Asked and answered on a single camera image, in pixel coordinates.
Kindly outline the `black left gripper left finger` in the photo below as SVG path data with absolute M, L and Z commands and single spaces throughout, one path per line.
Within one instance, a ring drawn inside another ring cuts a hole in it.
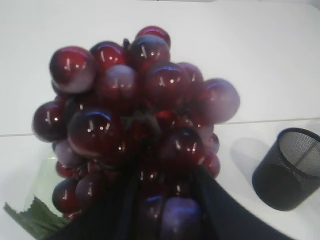
M 105 194 L 66 227 L 48 240 L 130 240 L 138 189 L 136 172 L 127 172 Z

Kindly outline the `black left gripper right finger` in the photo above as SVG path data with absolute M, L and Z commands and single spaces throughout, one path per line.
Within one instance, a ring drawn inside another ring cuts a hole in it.
M 198 165 L 193 171 L 193 192 L 203 213 L 205 240 L 308 240 L 310 228 L 297 215 L 276 214 L 260 219 L 234 199 Z

